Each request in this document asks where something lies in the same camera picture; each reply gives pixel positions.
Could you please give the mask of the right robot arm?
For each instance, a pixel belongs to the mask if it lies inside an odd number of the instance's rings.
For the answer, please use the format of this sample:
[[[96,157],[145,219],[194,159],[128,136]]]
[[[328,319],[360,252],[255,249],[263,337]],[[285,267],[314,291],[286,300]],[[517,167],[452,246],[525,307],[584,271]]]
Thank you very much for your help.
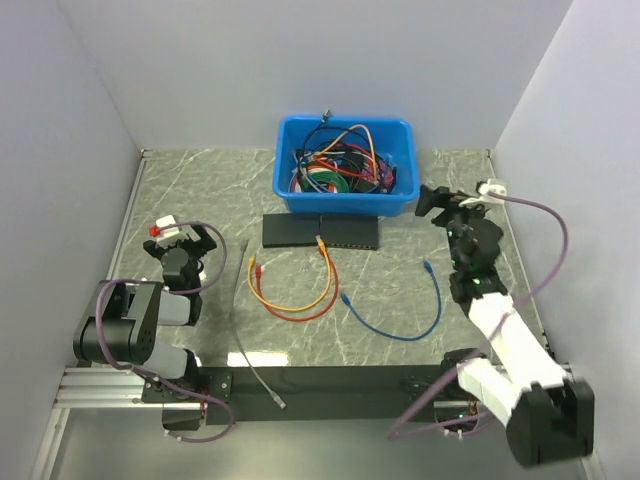
[[[521,466],[588,457],[594,447],[595,394],[541,346],[495,266],[503,231],[486,214],[508,198],[505,186],[493,179],[479,182],[473,195],[447,187],[420,189],[416,215],[439,209],[432,222],[447,233],[451,297],[502,367],[496,369],[478,350],[469,352],[445,369],[402,418],[412,419],[441,391],[452,399],[469,393],[505,427]]]

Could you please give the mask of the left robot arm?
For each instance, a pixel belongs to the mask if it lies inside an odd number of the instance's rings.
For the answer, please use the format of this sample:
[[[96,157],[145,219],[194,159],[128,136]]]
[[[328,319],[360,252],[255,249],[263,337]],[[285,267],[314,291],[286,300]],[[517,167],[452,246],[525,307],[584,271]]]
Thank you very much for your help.
[[[163,379],[176,400],[194,399],[201,388],[195,354],[157,337],[160,326],[193,326],[200,318],[202,258],[227,248],[219,231],[203,222],[178,222],[168,216],[158,220],[143,242],[144,251],[162,267],[161,281],[134,279],[98,283],[84,318],[73,338],[80,361],[134,370],[152,382]]]

